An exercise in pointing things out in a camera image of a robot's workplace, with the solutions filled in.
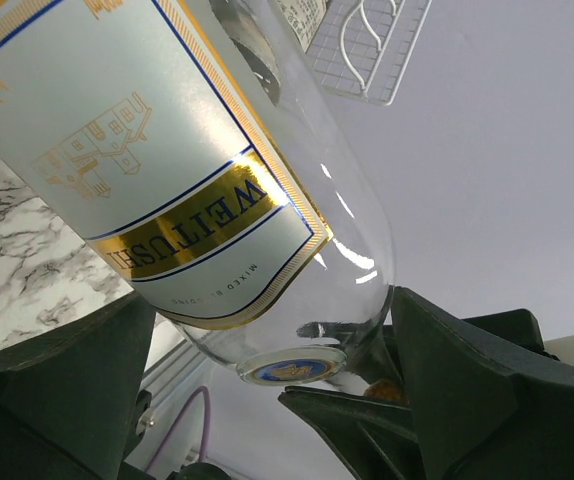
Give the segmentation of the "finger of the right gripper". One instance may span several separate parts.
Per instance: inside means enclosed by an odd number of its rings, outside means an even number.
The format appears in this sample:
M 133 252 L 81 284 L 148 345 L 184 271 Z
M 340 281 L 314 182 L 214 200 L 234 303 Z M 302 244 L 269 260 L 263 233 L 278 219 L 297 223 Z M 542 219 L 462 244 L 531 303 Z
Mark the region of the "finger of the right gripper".
M 411 409 L 373 397 L 291 386 L 278 401 L 304 421 L 356 479 L 420 479 Z

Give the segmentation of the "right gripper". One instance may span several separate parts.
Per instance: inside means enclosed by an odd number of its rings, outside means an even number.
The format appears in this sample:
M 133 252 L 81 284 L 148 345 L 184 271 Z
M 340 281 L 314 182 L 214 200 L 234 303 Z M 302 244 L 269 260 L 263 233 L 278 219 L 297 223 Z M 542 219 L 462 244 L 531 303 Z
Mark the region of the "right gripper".
M 462 318 L 462 321 L 533 353 L 559 361 L 556 355 L 550 354 L 545 350 L 538 321 L 529 310 L 516 309 L 496 314 Z M 407 400 L 408 396 L 404 389 L 404 378 L 393 323 L 383 326 L 383 336 L 389 356 L 399 374 L 399 380 L 381 381 L 381 399 Z

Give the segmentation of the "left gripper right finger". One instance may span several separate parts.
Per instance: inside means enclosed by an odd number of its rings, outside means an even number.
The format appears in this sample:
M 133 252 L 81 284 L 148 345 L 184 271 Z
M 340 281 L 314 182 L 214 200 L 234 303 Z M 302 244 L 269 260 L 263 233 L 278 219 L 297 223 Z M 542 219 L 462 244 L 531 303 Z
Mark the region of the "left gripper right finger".
M 404 287 L 392 316 L 430 479 L 574 479 L 574 366 L 458 319 Z

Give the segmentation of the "clear bottle white label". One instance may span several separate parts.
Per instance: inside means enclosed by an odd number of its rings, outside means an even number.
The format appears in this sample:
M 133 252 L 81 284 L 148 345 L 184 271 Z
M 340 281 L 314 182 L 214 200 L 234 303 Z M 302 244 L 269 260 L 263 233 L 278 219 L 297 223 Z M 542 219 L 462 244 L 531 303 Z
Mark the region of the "clear bottle white label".
M 0 1 L 0 159 L 203 353 L 390 377 L 386 215 L 275 1 Z

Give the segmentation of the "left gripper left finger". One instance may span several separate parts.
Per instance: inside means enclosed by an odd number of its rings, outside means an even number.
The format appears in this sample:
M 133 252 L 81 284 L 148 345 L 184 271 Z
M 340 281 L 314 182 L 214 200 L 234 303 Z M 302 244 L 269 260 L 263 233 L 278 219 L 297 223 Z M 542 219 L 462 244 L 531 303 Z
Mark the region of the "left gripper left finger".
M 0 350 L 0 479 L 144 479 L 126 463 L 151 397 L 154 309 L 132 293 Z

